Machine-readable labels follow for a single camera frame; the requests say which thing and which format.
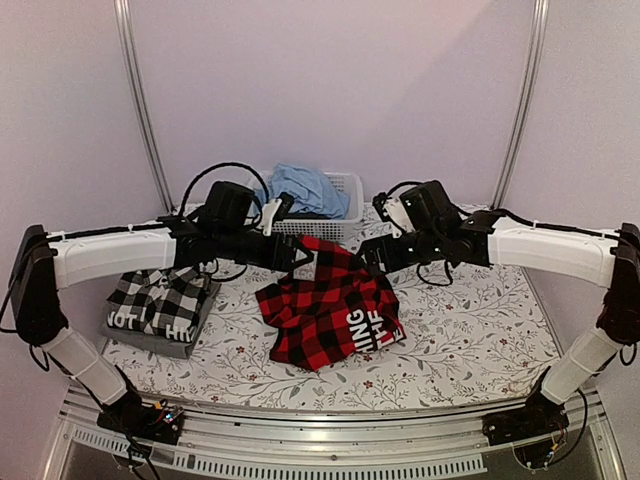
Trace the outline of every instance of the table surface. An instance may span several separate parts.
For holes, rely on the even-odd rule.
[[[370,205],[344,242],[352,251],[387,232]],[[221,263],[221,276],[244,267]],[[269,360],[276,329],[254,293],[282,274],[249,267],[222,284],[189,360],[109,341],[104,355],[142,391],[194,402],[315,411],[388,411],[468,406],[526,396],[558,351],[518,267],[460,265],[454,284],[431,287],[415,268],[390,274],[407,339],[355,354],[317,372]],[[445,280],[442,262],[423,276]]]

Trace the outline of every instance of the white lettering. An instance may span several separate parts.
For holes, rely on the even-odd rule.
[[[387,334],[387,331],[382,328],[382,324],[381,323],[375,324],[373,326],[373,331],[376,334],[376,340],[380,340],[382,337],[384,337]]]
[[[133,330],[133,322],[138,317],[132,314],[124,314],[121,312],[111,312],[107,316],[107,325],[110,327],[116,328],[128,328],[129,330]]]
[[[362,313],[362,310],[356,310],[355,312],[347,315],[347,323],[350,325],[360,323],[362,320],[364,320],[364,313]]]
[[[167,328],[165,329],[165,335],[168,339],[173,339],[173,340],[177,340],[178,339],[178,335],[180,334],[180,332],[173,328],[172,325],[167,325]]]
[[[384,321],[384,318],[378,315],[377,310],[373,310],[372,312],[367,312],[367,315],[369,315],[369,320],[373,324],[382,323]]]
[[[396,328],[396,330],[393,332],[393,339],[395,341],[398,341],[398,340],[404,340],[404,338],[405,338],[404,332],[401,329]]]
[[[371,343],[371,338],[367,338],[360,343],[356,343],[356,351],[361,353],[373,352],[373,343]]]
[[[129,330],[133,330],[133,321],[137,318],[138,317],[136,315],[127,315],[127,320],[129,320]]]
[[[378,341],[378,350],[381,349],[382,347],[386,347],[387,345],[389,345],[390,343],[393,343],[394,341],[395,341],[395,338],[393,338],[393,335],[389,335],[389,338],[387,338],[386,342]]]
[[[361,338],[369,337],[369,332],[367,332],[367,326],[368,325],[363,322],[358,325],[351,325],[349,327],[349,331],[351,332],[351,338],[353,338],[354,342],[360,340]]]

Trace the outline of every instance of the red plaid shirt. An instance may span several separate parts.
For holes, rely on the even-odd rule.
[[[371,276],[358,257],[335,243],[301,240],[317,252],[315,280],[289,274],[256,293],[264,322],[279,329],[272,360],[317,370],[405,338],[386,277]]]

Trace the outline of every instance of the laundry basket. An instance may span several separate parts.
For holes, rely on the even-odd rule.
[[[273,224],[275,232],[291,235],[310,235],[312,237],[339,242],[348,238],[355,227],[362,221],[364,213],[364,198],[362,194],[362,181],[353,173],[327,173],[331,185],[339,192],[344,192],[351,198],[349,211],[344,220],[282,220]],[[271,182],[272,172],[260,172],[267,183]],[[260,184],[256,179],[249,182],[249,188],[258,189]]]

